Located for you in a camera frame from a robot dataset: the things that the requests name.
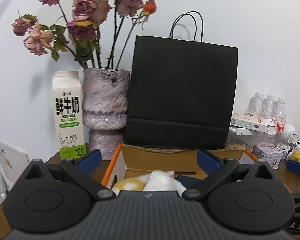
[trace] wooden table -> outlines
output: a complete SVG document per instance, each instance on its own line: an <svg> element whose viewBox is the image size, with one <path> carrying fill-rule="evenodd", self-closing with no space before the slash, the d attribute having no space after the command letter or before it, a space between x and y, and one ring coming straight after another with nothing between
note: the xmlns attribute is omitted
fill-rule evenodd
<svg viewBox="0 0 300 240"><path fill-rule="evenodd" d="M52 156L46 163L56 164L61 161L59 153ZM282 182L292 191L300 192L300 176L286 170L286 160L281 160L276 173ZM102 161L100 167L91 175L96 181L101 181L110 161ZM2 205L0 205L0 239L11 231L3 214Z"/></svg>

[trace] white milk carton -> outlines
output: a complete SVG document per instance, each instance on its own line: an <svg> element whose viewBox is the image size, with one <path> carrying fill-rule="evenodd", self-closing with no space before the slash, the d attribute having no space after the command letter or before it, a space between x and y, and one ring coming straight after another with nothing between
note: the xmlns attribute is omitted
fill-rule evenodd
<svg viewBox="0 0 300 240"><path fill-rule="evenodd" d="M86 154L82 121L82 88L78 71L59 71L52 76L54 122L61 159Z"/></svg>

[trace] yellow fruit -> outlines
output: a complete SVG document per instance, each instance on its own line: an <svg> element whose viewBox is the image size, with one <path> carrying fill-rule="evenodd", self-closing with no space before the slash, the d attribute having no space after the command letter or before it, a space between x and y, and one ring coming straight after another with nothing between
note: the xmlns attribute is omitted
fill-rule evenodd
<svg viewBox="0 0 300 240"><path fill-rule="evenodd" d="M293 160L293 161L300 162L300 150L294 151L294 152L292 153L290 159Z"/></svg>

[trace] plastic bottle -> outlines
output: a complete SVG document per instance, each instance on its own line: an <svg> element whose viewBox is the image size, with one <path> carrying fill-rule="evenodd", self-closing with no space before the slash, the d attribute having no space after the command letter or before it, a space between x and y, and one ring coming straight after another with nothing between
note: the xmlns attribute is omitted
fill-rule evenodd
<svg viewBox="0 0 300 240"><path fill-rule="evenodd" d="M256 92L255 96L250 99L249 106L246 109L245 114L250 116L260 116L259 114L264 115L262 104L263 93Z"/></svg>
<svg viewBox="0 0 300 240"><path fill-rule="evenodd" d="M275 96L268 95L267 99L263 100L263 110L265 113L265 118L271 119L274 125L277 125L277 110L275 106Z"/></svg>
<svg viewBox="0 0 300 240"><path fill-rule="evenodd" d="M278 101L275 104L276 110L277 110L277 124L276 124L276 130L282 131L285 127L287 114L286 114L286 108L285 108L285 99L284 98L278 98Z"/></svg>

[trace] textured ceramic vase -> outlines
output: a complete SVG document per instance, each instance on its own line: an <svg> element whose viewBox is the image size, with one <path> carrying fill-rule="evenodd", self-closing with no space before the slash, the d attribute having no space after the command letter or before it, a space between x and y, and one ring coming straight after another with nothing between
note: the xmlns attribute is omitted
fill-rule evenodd
<svg viewBox="0 0 300 240"><path fill-rule="evenodd" d="M116 130L127 123L130 71L83 71L83 123L94 130Z"/></svg>
<svg viewBox="0 0 300 240"><path fill-rule="evenodd" d="M89 150L99 149L102 159L110 160L123 143L130 71L86 69L83 74L83 123L91 128Z"/></svg>

